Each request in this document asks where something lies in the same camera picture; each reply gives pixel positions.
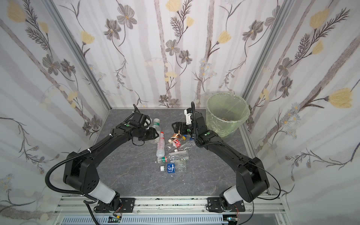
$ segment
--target wall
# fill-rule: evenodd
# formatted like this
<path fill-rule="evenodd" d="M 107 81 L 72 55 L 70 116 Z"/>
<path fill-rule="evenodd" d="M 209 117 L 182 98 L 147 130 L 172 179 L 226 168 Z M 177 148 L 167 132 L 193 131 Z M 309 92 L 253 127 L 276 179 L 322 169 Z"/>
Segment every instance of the wall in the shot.
<path fill-rule="evenodd" d="M 242 95 L 282 1 L 54 0 L 113 107 Z"/>
<path fill-rule="evenodd" d="M 0 27 L 0 223 L 47 224 L 61 195 L 46 172 L 94 143 L 107 110 L 41 1 L 1 1 Z"/>
<path fill-rule="evenodd" d="M 360 223 L 359 9 L 296 0 L 248 98 L 251 139 L 293 225 Z"/>

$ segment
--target gray marble surface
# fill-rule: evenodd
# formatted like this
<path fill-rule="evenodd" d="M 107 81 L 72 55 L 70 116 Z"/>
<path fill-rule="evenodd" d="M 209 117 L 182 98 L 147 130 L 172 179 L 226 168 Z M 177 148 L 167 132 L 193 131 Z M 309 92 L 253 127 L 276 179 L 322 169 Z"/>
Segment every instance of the gray marble surface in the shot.
<path fill-rule="evenodd" d="M 105 121 L 98 140 L 107 136 L 133 110 L 112 109 Z M 204 117 L 205 110 L 200 111 Z M 171 124 L 185 121 L 183 109 L 140 109 L 152 119 L 160 119 L 165 140 L 174 133 Z M 240 131 L 237 130 L 227 143 L 240 153 L 247 155 Z M 186 171 L 168 174 L 160 171 L 157 163 L 156 144 L 145 142 L 135 146 L 128 141 L 114 150 L 98 167 L 103 183 L 122 196 L 174 196 L 174 195 L 219 195 L 235 184 L 235 173 L 217 155 L 194 147 L 189 150 Z"/>

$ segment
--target vent grille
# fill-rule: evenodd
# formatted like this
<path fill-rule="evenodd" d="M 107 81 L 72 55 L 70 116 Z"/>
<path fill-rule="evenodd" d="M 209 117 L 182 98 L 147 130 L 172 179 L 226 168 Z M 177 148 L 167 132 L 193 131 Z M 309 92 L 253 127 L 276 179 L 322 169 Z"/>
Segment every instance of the vent grille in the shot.
<path fill-rule="evenodd" d="M 222 219 L 222 215 L 124 215 L 121 222 L 109 218 L 109 216 L 95 216 L 99 224 L 227 224 Z M 92 225 L 94 224 L 91 216 L 65 216 L 61 225 Z"/>

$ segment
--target trash can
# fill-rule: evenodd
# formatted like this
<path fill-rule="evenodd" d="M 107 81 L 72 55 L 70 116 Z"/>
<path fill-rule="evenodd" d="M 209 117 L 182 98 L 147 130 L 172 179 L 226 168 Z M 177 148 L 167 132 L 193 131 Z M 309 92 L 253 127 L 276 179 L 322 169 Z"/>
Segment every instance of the trash can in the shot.
<path fill-rule="evenodd" d="M 206 102 L 206 126 L 220 137 L 240 127 L 250 115 L 246 101 L 230 93 L 217 93 Z"/>

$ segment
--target clear plastic bottle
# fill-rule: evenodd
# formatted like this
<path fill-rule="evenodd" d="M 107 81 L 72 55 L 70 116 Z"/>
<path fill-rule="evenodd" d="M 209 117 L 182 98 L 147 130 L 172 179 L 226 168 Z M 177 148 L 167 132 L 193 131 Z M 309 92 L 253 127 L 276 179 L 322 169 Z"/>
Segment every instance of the clear plastic bottle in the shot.
<path fill-rule="evenodd" d="M 172 139 L 172 141 L 165 146 L 165 150 L 167 152 L 174 152 L 177 148 L 183 145 L 185 141 L 186 141 L 185 136 L 182 136 L 179 139 Z"/>
<path fill-rule="evenodd" d="M 160 136 L 161 129 L 160 129 L 160 120 L 159 119 L 154 119 L 153 128 L 155 128 L 156 132 Z M 158 142 L 159 142 L 159 137 L 150 141 L 150 143 L 152 143 L 152 144 L 157 144 Z"/>
<path fill-rule="evenodd" d="M 187 142 L 185 142 L 185 144 L 181 145 L 178 149 L 176 149 L 175 152 L 189 150 L 189 149 L 194 148 L 194 146 L 196 146 L 194 139 L 189 138 L 189 140 Z"/>
<path fill-rule="evenodd" d="M 164 132 L 161 132 L 158 142 L 158 149 L 156 150 L 156 156 L 163 157 L 164 155 L 165 155 L 165 139 L 164 139 Z"/>
<path fill-rule="evenodd" d="M 158 157 L 157 159 L 159 164 L 185 160 L 189 160 L 189 153 L 186 150 L 179 152 L 171 152 L 169 153 L 169 156 Z"/>
<path fill-rule="evenodd" d="M 166 166 L 166 171 L 169 174 L 175 172 L 184 172 L 185 170 L 186 170 L 185 161 L 174 161 L 173 163 L 168 163 Z M 165 171 L 165 166 L 161 166 L 160 171 Z"/>

